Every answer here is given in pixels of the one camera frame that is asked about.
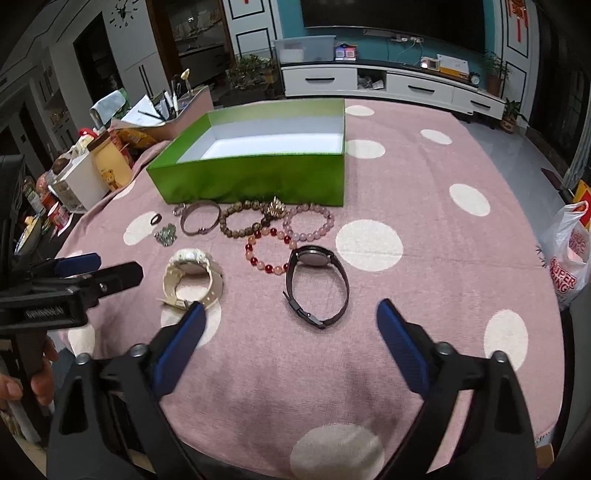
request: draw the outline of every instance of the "white watch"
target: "white watch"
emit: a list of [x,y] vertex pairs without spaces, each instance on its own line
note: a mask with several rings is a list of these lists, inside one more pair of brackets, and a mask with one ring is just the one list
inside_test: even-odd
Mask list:
[[[209,288],[199,300],[182,300],[177,296],[177,286],[185,275],[209,275]],[[183,248],[176,252],[166,265],[162,282],[165,304],[178,309],[187,310],[193,301],[199,301],[208,308],[223,293],[222,267],[215,263],[211,256],[197,248]]]

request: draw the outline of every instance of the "red decoration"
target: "red decoration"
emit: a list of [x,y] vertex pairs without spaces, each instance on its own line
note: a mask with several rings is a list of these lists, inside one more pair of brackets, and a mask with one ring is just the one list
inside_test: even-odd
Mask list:
[[525,0],[505,0],[505,3],[509,17],[511,18],[513,15],[517,17],[517,41],[521,43],[521,20],[526,28],[530,27]]

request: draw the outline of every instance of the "green box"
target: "green box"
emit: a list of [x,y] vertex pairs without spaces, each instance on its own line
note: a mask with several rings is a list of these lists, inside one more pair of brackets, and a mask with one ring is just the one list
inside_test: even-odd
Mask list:
[[147,168],[167,203],[342,206],[345,101],[276,100],[206,113]]

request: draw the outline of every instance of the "teal wall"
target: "teal wall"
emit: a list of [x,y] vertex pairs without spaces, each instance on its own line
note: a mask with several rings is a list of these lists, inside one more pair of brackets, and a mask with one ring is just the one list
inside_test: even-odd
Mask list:
[[[482,1],[484,2],[486,28],[485,47],[487,50],[494,51],[496,31],[495,12],[492,5],[494,0]],[[356,44],[358,46],[358,57],[362,60],[389,60],[414,64],[421,57],[436,58],[437,54],[440,53],[467,60],[470,64],[471,71],[482,74],[480,67],[481,55],[465,48],[455,47],[445,42],[425,38],[422,53],[419,45],[404,51],[412,43],[396,43],[383,37],[370,37],[363,35],[361,30],[357,28],[304,28],[300,0],[278,0],[277,3],[279,4],[279,16],[285,38],[305,37],[307,35],[336,35],[338,42]]]

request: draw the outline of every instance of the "white polka dot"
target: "white polka dot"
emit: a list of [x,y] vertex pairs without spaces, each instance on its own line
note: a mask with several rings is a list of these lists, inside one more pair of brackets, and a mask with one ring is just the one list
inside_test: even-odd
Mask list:
[[450,143],[452,143],[451,138],[437,130],[421,130],[421,135],[424,136],[426,139],[431,140],[432,142],[438,143],[440,145],[449,145]]
[[154,218],[154,215],[156,212],[143,213],[129,224],[123,234],[123,241],[126,245],[138,244],[152,234],[157,227],[157,225],[150,225],[150,220]]
[[[180,299],[185,300],[199,300],[207,292],[207,287],[201,286],[180,286],[177,289],[177,296]],[[170,307],[168,305],[163,306],[162,314],[160,315],[160,325],[166,327],[168,325],[176,325],[183,317],[184,311]],[[205,331],[197,348],[205,345],[210,341],[216,334],[220,322],[222,321],[222,306],[219,301],[215,301],[207,309],[207,323],[205,325]]]
[[372,480],[384,466],[384,447],[360,425],[334,423],[306,433],[290,465],[299,480]]
[[398,234],[375,220],[347,223],[337,233],[336,249],[346,262],[366,272],[393,267],[404,251]]
[[385,147],[373,140],[349,140],[345,150],[355,158],[378,158],[386,153]]
[[92,328],[90,323],[80,328],[68,330],[68,341],[70,342],[74,355],[80,355],[81,353],[92,355],[92,352],[95,350],[95,337],[95,329]]
[[354,116],[371,116],[375,113],[371,108],[369,108],[368,106],[363,106],[363,105],[348,106],[345,109],[345,112],[348,113],[349,115],[354,115]]
[[512,310],[495,313],[484,332],[484,352],[487,358],[496,350],[504,351],[517,370],[527,355],[529,337],[523,319]]
[[474,187],[464,185],[463,183],[456,183],[449,187],[449,195],[458,207],[472,215],[485,217],[491,212],[491,204]]
[[129,185],[127,185],[123,190],[121,190],[117,195],[113,197],[113,200],[122,199],[125,195],[127,195],[131,190],[134,189],[135,180],[132,181]]

